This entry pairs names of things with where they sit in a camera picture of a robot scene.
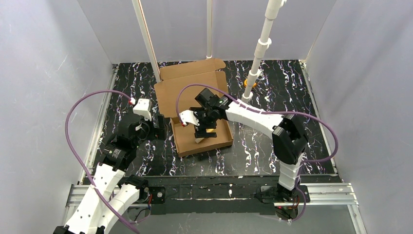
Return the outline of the cream cylindrical stick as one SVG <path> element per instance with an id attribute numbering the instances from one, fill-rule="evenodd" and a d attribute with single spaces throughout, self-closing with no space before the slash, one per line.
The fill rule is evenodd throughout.
<path id="1" fill-rule="evenodd" d="M 206 131 L 200 135 L 196 135 L 195 142 L 200 143 L 204 139 L 216 137 L 215 129 L 206 129 Z"/>

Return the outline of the brown cardboard box sheet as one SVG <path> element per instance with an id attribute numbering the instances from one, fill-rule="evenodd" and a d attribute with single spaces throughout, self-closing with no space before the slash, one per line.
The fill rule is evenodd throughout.
<path id="1" fill-rule="evenodd" d="M 191 107 L 200 107 L 195 97 L 206 84 L 228 92 L 223 60 L 210 58 L 160 68 L 161 82 L 154 85 L 159 112 L 171 119 L 176 151 L 179 157 L 219 149 L 233 144 L 233 135 L 226 120 L 218 120 L 215 133 L 197 143 L 192 125 L 184 127 L 177 114 Z"/>

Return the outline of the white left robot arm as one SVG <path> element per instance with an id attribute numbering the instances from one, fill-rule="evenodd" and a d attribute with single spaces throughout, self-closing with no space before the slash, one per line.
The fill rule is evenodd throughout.
<path id="1" fill-rule="evenodd" d="M 71 218 L 57 226 L 56 234 L 107 234 L 122 214 L 140 197 L 149 195 L 149 182 L 125 173 L 141 143 L 165 140 L 165 118 L 157 115 L 158 127 L 142 115 L 128 114 L 106 141 L 103 159 L 80 205 Z"/>

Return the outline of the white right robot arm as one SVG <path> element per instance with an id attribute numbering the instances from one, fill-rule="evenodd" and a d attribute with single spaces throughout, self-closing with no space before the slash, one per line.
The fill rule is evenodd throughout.
<path id="1" fill-rule="evenodd" d="M 180 112 L 183 125 L 194 125 L 196 138 L 216 137 L 207 129 L 216 128 L 218 120 L 241 123 L 272 139 L 273 151 L 280 161 L 278 185 L 288 191 L 295 189 L 308 135 L 298 115 L 270 114 L 252 107 L 240 99 L 225 94 L 222 97 L 204 88 L 195 98 L 200 107 Z"/>

